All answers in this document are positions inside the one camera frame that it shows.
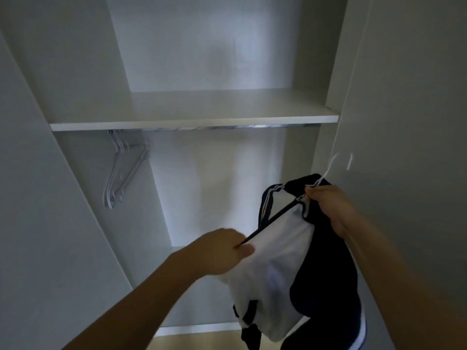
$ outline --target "fabric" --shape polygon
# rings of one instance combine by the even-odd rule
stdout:
[[[259,228],[244,241],[255,253],[219,277],[229,286],[250,350],[259,349],[261,333],[272,341],[284,339],[304,316],[309,320],[284,340],[282,349],[312,344],[357,350],[363,344],[366,323],[353,259],[318,203],[303,197],[305,186],[319,178],[269,187],[261,200]],[[283,190],[287,194],[276,202],[292,201],[271,217],[274,196]]]

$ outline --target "closet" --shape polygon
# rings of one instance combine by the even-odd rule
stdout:
[[[8,45],[133,288],[209,230],[250,234],[265,188],[325,167],[358,43],[337,50],[346,6],[2,1]],[[119,142],[113,186],[135,170],[109,203]],[[163,326],[235,320],[207,277]]]

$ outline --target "wooden floor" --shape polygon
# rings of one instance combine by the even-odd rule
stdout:
[[[212,333],[158,336],[148,350],[248,350],[240,339],[240,330]],[[264,335],[260,350],[279,350],[282,342],[272,342]]]

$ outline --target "forearm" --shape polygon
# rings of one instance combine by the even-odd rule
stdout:
[[[392,243],[357,213],[342,223],[396,348],[467,349],[464,321],[423,288]]]
[[[70,342],[72,349],[145,349],[180,296],[202,276],[178,251]]]

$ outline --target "white shelf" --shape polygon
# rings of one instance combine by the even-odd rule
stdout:
[[[53,116],[53,131],[337,123],[326,93],[295,89],[133,92]]]

